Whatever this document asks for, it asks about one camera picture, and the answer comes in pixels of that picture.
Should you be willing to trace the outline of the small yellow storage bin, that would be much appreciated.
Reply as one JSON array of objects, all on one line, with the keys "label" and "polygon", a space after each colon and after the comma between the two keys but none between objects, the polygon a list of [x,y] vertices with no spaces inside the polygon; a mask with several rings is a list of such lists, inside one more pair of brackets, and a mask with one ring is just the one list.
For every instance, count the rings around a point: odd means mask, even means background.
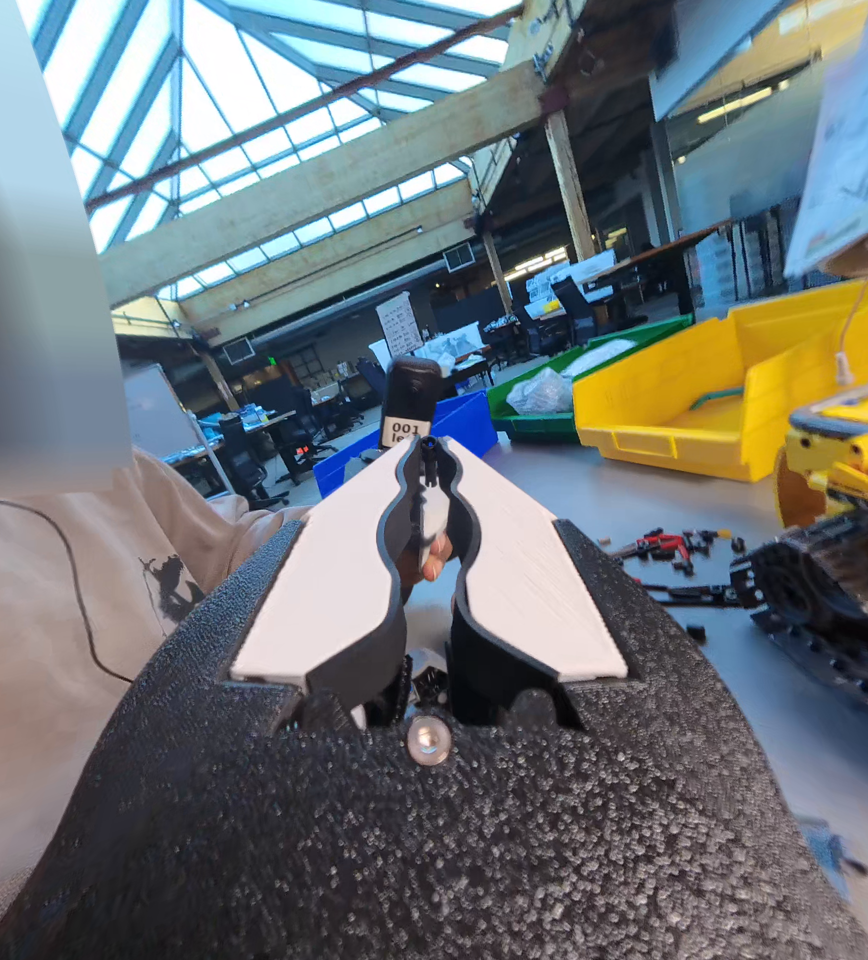
[{"label": "small yellow storage bin", "polygon": [[[822,349],[839,284],[735,306],[582,379],[573,392],[582,445],[664,470],[768,477],[790,415],[841,389],[824,383]],[[689,411],[707,392],[741,386],[743,397]]]}]

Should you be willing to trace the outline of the pile of small building pieces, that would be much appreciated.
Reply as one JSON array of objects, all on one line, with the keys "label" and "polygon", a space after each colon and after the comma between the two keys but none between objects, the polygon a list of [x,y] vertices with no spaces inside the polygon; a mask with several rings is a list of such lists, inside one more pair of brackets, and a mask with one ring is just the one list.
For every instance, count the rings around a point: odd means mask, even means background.
[{"label": "pile of small building pieces", "polygon": [[728,529],[690,529],[669,533],[663,528],[655,528],[629,544],[608,551],[608,557],[620,564],[631,559],[667,562],[673,570],[690,578],[695,574],[694,556],[710,557],[717,541],[726,541],[736,556],[747,551],[746,540],[733,535]]}]

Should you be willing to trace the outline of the black long beam piece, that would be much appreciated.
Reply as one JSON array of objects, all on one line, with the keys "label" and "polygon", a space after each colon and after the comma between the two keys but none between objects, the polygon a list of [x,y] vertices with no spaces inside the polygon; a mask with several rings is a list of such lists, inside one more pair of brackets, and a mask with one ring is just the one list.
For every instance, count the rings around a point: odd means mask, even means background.
[{"label": "black long beam piece", "polygon": [[664,585],[637,580],[657,603],[672,608],[744,609],[737,590],[728,584]]}]

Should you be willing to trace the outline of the person's left hand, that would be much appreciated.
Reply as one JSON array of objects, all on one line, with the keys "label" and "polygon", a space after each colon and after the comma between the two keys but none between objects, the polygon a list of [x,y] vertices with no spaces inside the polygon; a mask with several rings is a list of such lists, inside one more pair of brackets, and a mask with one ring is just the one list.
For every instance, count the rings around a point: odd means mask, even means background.
[{"label": "person's left hand", "polygon": [[419,560],[419,554],[415,549],[405,549],[396,562],[400,579],[401,603],[404,605],[407,603],[416,585],[422,582],[435,582],[452,556],[452,542],[447,532],[442,532],[432,541],[424,561]]}]

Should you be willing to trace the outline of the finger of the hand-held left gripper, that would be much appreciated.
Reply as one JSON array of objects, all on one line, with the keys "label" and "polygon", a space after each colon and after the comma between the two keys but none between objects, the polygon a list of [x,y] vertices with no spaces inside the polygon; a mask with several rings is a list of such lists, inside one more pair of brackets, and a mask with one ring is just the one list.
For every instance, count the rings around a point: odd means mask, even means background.
[{"label": "finger of the hand-held left gripper", "polygon": [[419,565],[428,561],[431,548],[447,532],[451,498],[442,489],[421,489],[412,505],[412,547]]}]

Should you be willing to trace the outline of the grey desk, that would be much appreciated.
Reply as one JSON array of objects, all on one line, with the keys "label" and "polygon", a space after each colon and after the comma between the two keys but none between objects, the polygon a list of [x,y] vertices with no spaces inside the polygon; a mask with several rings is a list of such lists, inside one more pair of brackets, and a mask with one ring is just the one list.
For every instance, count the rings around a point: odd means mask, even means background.
[{"label": "grey desk", "polygon": [[[743,484],[604,459],[595,449],[501,441],[485,462],[599,543],[650,529],[728,529],[747,546],[781,531],[770,480]],[[739,609],[673,608],[701,624],[700,651],[738,702],[796,817],[827,821],[868,865],[868,710],[824,686]],[[851,877],[850,907],[868,932],[868,878]]]}]

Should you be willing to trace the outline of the clear plastic bags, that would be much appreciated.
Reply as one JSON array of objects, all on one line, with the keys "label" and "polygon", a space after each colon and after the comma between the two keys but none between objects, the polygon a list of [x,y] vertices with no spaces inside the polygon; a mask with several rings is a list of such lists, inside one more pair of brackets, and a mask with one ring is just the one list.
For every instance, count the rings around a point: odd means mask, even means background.
[{"label": "clear plastic bags", "polygon": [[633,338],[615,338],[567,350],[525,378],[512,381],[499,409],[504,416],[572,414],[574,383],[637,349],[638,344]]}]

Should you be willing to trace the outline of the green storage bin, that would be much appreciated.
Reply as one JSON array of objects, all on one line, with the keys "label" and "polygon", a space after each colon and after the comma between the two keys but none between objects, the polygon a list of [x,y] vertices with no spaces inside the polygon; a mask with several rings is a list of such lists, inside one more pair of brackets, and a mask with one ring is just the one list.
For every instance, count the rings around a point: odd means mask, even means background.
[{"label": "green storage bin", "polygon": [[[574,383],[573,392],[574,388],[581,382],[582,379],[588,378],[593,374],[596,374],[608,368],[609,366],[618,363],[621,359],[633,356],[641,350],[653,346],[675,333],[686,330],[692,326],[692,324],[693,318],[691,316],[681,316],[667,320],[649,322],[644,325],[623,330],[621,332],[610,333],[593,338],[586,345],[590,344],[591,342],[604,342],[608,339],[632,338],[637,343],[638,348],[635,350],[635,352],[621,357],[608,366],[577,380]],[[547,364],[550,360],[523,372],[508,382],[488,389],[487,400],[490,419],[494,428],[500,432],[506,433],[512,442],[555,443],[578,446],[580,444],[580,439],[575,427],[574,407],[572,414],[555,414],[552,416],[504,415],[500,411],[500,402],[510,390],[512,385],[511,382],[526,378],[528,374],[536,372],[538,367]]]}]

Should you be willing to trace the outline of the blue storage bin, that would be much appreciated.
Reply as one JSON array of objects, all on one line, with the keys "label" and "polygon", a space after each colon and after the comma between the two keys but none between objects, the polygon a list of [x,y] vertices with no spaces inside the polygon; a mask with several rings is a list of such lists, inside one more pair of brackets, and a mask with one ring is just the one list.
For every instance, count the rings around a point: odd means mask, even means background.
[{"label": "blue storage bin", "polygon": [[[456,440],[472,454],[483,457],[499,442],[486,391],[477,390],[439,402],[431,433],[438,438]],[[365,450],[375,449],[379,438],[380,430],[375,428],[346,441],[339,451],[315,465],[313,473],[321,498],[330,496],[344,484],[348,462],[359,459]]]}]

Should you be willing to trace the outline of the instruction booklet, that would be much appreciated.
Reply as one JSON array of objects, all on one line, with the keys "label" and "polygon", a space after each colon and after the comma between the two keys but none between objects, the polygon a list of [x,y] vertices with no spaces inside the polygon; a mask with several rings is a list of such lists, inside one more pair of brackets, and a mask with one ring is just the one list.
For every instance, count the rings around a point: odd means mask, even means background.
[{"label": "instruction booklet", "polygon": [[860,43],[830,66],[798,215],[788,279],[820,270],[848,277],[836,258],[868,236],[868,19]]}]

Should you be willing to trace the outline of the white notice board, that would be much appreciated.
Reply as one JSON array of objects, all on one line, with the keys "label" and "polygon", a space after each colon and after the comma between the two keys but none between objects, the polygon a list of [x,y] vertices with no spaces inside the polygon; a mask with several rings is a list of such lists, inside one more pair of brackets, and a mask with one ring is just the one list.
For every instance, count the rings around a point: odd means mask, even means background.
[{"label": "white notice board", "polygon": [[402,291],[375,307],[392,359],[415,354],[425,345],[409,291]]}]

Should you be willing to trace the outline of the yellow toy robot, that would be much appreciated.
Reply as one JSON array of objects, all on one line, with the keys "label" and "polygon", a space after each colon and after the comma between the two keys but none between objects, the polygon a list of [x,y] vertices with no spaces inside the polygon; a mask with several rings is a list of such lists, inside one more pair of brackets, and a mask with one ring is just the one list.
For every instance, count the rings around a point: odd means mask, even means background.
[{"label": "yellow toy robot", "polygon": [[775,467],[782,531],[734,564],[752,621],[868,711],[868,384],[795,410]]}]

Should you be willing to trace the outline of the black office chair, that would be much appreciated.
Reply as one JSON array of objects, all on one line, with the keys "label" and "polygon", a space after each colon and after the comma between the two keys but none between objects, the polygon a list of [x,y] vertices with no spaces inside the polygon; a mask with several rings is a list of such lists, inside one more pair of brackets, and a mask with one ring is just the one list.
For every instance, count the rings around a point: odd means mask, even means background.
[{"label": "black office chair", "polygon": [[598,335],[594,306],[588,303],[576,282],[569,275],[559,281],[552,282],[551,290],[569,323],[572,344],[574,346],[585,346]]}]

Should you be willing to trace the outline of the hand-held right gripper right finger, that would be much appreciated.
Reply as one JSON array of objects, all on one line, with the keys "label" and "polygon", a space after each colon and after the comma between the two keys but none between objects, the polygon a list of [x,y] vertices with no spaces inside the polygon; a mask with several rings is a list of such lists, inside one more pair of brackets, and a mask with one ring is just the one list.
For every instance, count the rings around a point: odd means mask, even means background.
[{"label": "hand-held right gripper right finger", "polygon": [[553,512],[452,438],[437,440],[460,561],[446,644],[454,711],[509,709],[526,690],[625,681],[629,665]]}]

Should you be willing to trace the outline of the person in beige hoodie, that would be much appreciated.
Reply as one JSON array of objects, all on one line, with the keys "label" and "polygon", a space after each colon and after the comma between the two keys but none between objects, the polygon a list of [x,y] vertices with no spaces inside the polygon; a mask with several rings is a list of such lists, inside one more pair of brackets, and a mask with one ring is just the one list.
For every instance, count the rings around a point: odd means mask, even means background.
[{"label": "person in beige hoodie", "polygon": [[0,919],[128,685],[211,593],[208,503],[140,450],[106,489],[0,498]]}]

